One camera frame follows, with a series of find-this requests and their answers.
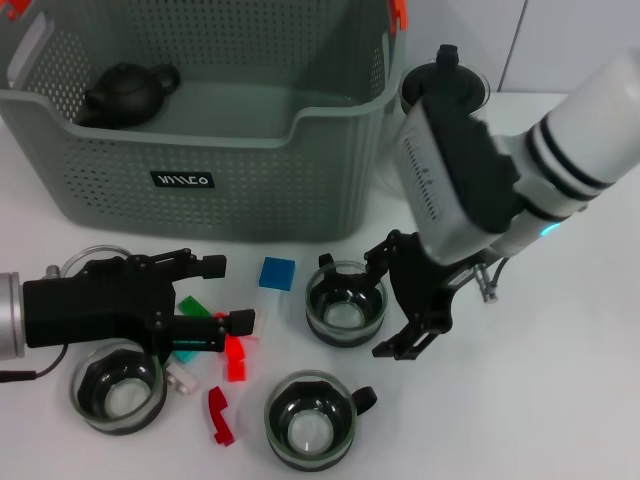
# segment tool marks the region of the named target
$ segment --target blue light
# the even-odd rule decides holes
[[[544,237],[545,235],[548,235],[551,233],[552,230],[555,230],[556,228],[558,228],[560,226],[559,223],[554,223],[553,225],[545,228],[542,232],[540,232],[540,236]]]

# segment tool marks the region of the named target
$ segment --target white wall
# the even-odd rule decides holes
[[[640,0],[529,0],[503,91],[570,91],[631,46]]]
[[[407,65],[424,63],[440,44],[453,43],[460,60],[481,71],[496,90],[523,6],[524,0],[407,0]]]

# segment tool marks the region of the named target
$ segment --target red plastic piece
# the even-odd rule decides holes
[[[31,0],[9,0],[9,3],[13,5],[18,15],[22,15],[22,13],[29,8],[29,5],[31,5]]]
[[[216,439],[218,444],[223,443],[225,447],[228,447],[235,442],[227,422],[225,422],[222,417],[222,410],[228,406],[227,399],[222,393],[222,390],[220,390],[220,387],[209,390],[209,414],[211,415],[213,425],[218,431],[213,438]]]
[[[244,382],[247,380],[247,369],[244,360],[229,360],[227,363],[227,381]]]
[[[400,19],[400,30],[406,31],[409,27],[406,0],[389,0],[389,9],[391,10],[391,33],[395,35],[398,19]]]
[[[244,347],[238,337],[231,337],[227,335],[225,342],[224,353],[226,354],[229,362],[240,361],[246,358],[244,354]]]

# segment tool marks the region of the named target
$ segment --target white table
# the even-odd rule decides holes
[[[496,133],[528,128],[561,96],[495,95],[488,119]],[[68,400],[73,365],[91,350],[74,345],[64,362],[36,382],[0,385],[0,478],[3,479],[285,479],[297,472],[271,453],[263,428],[270,388],[292,369],[337,375],[354,390],[372,385],[378,405],[359,419],[355,444],[314,478],[637,479],[640,476],[640,170],[521,255],[504,271],[500,302],[482,304],[475,284],[456,296],[454,328],[415,362],[374,359],[370,348],[336,350],[304,320],[304,287],[321,253],[359,260],[387,233],[414,230],[407,205],[374,188],[365,225],[325,245],[178,241],[92,230],[54,205],[18,146],[0,130],[0,271],[40,278],[79,250],[111,243],[161,253],[189,246],[228,256],[225,280],[189,280],[212,310],[268,312],[259,344],[249,347],[246,384],[226,384],[217,354],[192,367],[195,395],[169,396],[145,430],[112,438],[77,416]],[[290,293],[259,289],[265,256],[297,262]],[[391,301],[376,340],[406,320]],[[42,369],[59,347],[29,350],[3,369]],[[220,385],[224,414],[238,441],[212,439],[205,392]]]

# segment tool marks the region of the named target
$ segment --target teapot spout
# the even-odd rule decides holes
[[[103,91],[96,88],[87,90],[84,93],[87,107],[91,110],[101,110],[106,103],[106,96]]]

